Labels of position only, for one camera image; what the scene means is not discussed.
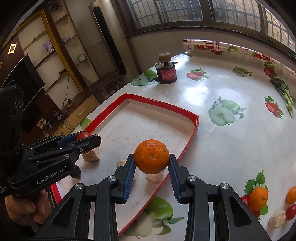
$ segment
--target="small orange fruit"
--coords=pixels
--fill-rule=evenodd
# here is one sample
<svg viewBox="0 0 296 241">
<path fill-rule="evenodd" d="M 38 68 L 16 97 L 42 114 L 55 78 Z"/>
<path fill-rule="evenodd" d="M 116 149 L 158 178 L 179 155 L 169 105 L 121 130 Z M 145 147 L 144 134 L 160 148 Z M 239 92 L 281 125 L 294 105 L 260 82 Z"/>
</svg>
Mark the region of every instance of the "small orange fruit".
<svg viewBox="0 0 296 241">
<path fill-rule="evenodd" d="M 249 208 L 258 211 L 267 203 L 268 192 L 264 187 L 258 187 L 249 194 Z"/>
<path fill-rule="evenodd" d="M 135 150 L 135 163 L 146 174 L 158 174 L 168 166 L 170 153 L 158 140 L 143 141 Z"/>
<path fill-rule="evenodd" d="M 287 196 L 286 196 L 286 202 L 287 204 L 293 204 L 296 201 L 296 187 L 292 187 Z"/>
</svg>

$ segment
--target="red tray rim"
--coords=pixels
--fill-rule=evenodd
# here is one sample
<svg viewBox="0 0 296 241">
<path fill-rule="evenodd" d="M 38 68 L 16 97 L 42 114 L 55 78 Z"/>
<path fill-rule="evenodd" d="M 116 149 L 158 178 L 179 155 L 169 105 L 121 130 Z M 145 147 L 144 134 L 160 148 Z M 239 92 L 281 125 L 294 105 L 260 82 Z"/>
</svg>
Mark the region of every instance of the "red tray rim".
<svg viewBox="0 0 296 241">
<path fill-rule="evenodd" d="M 134 101 L 138 101 L 141 103 L 145 103 L 145 104 L 150 104 L 150 105 L 154 105 L 154 106 L 158 106 L 160 108 L 164 108 L 166 110 L 170 110 L 173 112 L 176 112 L 178 114 L 181 114 L 185 117 L 187 117 L 188 119 L 190 119 L 193 124 L 194 124 L 194 130 L 193 133 L 191 135 L 191 137 L 189 138 L 188 142 L 186 143 L 184 149 L 182 150 L 180 156 L 178 157 L 178 161 L 181 159 L 181 157 L 183 156 L 183 154 L 185 153 L 186 149 L 188 148 L 190 142 L 192 141 L 198 125 L 199 125 L 199 116 L 195 113 L 192 113 L 188 110 L 182 109 L 178 106 L 172 105 L 172 104 L 168 104 L 162 101 L 158 101 L 158 100 L 154 100 L 154 99 L 150 99 L 147 97 L 143 97 L 143 96 L 138 96 L 135 94 L 122 94 L 121 96 L 119 96 L 115 101 L 113 101 L 106 109 L 104 109 L 91 123 L 90 125 L 85 129 L 86 131 L 88 131 L 89 133 L 92 133 L 121 103 L 123 103 L 125 100 L 130 99 L 130 100 L 134 100 Z M 127 229 L 127 227 L 140 215 L 140 213 L 147 207 L 147 205 L 151 202 L 151 200 L 154 198 L 154 196 L 156 195 L 156 193 L 158 192 L 158 190 L 162 187 L 162 185 L 164 184 L 164 182 L 167 180 L 169 174 L 167 174 L 165 176 L 165 178 L 163 179 L 163 181 L 159 184 L 159 186 L 155 189 L 154 193 L 152 194 L 152 196 L 150 197 L 150 199 L 146 202 L 146 204 L 141 208 L 141 210 L 134 216 L 134 218 L 121 230 L 119 231 L 118 235 L 122 234 L 124 232 L 125 229 Z M 57 188 L 57 184 L 54 183 L 53 185 L 51 185 L 52 188 L 52 192 L 53 192 L 53 196 L 55 198 L 55 201 L 57 202 L 57 204 L 62 200 L 62 197 L 59 193 L 59 190 Z"/>
</svg>

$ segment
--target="black tv screen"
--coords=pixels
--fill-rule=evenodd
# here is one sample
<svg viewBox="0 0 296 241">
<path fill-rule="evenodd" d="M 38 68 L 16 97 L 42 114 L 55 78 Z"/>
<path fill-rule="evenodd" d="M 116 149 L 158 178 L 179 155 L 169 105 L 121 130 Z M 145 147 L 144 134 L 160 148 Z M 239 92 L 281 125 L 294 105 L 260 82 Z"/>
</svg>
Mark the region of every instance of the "black tv screen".
<svg viewBox="0 0 296 241">
<path fill-rule="evenodd" d="M 12 80 L 16 81 L 25 93 L 24 109 L 45 86 L 28 55 L 14 67 L 1 88 L 6 87 Z"/>
</svg>

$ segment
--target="purple stuffed toy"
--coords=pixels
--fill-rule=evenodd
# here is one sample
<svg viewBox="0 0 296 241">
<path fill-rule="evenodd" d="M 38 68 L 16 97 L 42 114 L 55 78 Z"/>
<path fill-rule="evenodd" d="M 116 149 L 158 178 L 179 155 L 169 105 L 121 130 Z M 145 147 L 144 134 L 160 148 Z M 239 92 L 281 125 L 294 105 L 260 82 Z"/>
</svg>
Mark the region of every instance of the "purple stuffed toy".
<svg viewBox="0 0 296 241">
<path fill-rule="evenodd" d="M 52 46 L 52 42 L 47 42 L 45 44 L 43 44 L 43 47 L 45 48 L 45 50 L 48 52 L 48 53 L 52 53 L 54 51 L 54 47 Z"/>
</svg>

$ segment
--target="bottle label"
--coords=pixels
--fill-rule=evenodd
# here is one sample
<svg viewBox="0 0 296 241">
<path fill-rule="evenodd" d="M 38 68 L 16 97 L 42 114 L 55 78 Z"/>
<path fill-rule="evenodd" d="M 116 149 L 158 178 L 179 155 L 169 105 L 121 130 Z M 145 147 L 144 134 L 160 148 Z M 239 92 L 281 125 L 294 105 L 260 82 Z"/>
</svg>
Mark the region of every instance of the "bottle label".
<svg viewBox="0 0 296 241">
<path fill-rule="evenodd" d="M 177 77 L 175 67 L 173 67 L 171 69 L 166 69 L 166 70 L 160 69 L 160 74 L 161 74 L 161 79 L 163 81 L 173 80 Z"/>
</svg>

